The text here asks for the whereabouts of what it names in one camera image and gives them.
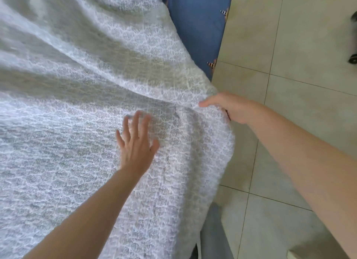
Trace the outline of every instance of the person's left hand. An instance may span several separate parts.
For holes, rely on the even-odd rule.
[[[131,130],[129,130],[128,116],[124,118],[123,137],[118,130],[116,131],[116,140],[121,152],[120,169],[128,169],[139,177],[148,170],[160,147],[158,139],[154,139],[150,147],[148,126],[151,116],[145,115],[139,126],[140,113],[137,111],[134,114]]]

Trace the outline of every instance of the person's right arm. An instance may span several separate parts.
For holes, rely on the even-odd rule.
[[[213,104],[252,129],[347,255],[357,258],[357,161],[260,103],[230,93],[200,102]]]

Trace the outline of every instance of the person's left arm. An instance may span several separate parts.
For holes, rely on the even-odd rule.
[[[121,150],[121,168],[111,179],[48,234],[24,259],[95,259],[100,255],[128,196],[148,170],[159,148],[155,139],[150,147],[146,115],[139,128],[140,111],[123,122],[123,138],[116,131]]]

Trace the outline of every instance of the beige tile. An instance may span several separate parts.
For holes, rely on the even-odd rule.
[[[356,0],[283,0],[271,74],[357,95]]]
[[[232,0],[218,60],[269,73],[282,0]]]
[[[221,221],[234,258],[238,256],[247,200],[247,193],[224,186],[219,186],[214,199],[222,207]]]
[[[314,212],[249,194],[238,259],[347,259]]]
[[[261,143],[258,144],[250,193],[310,209],[289,176],[281,171]]]
[[[212,84],[219,91],[230,91],[264,103],[268,75],[258,71],[217,62]],[[234,154],[229,162],[221,184],[249,191],[258,139],[244,125],[232,123],[236,136]]]
[[[265,104],[305,130],[357,157],[357,97],[270,76]],[[250,192],[309,208],[263,146],[255,159]]]

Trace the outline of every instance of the black caster wheel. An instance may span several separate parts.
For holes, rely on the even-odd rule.
[[[352,14],[352,16],[351,16],[351,21],[352,21],[352,22],[357,22],[357,12],[355,12],[354,14]]]
[[[351,64],[357,64],[357,54],[353,54],[348,60],[348,62]]]

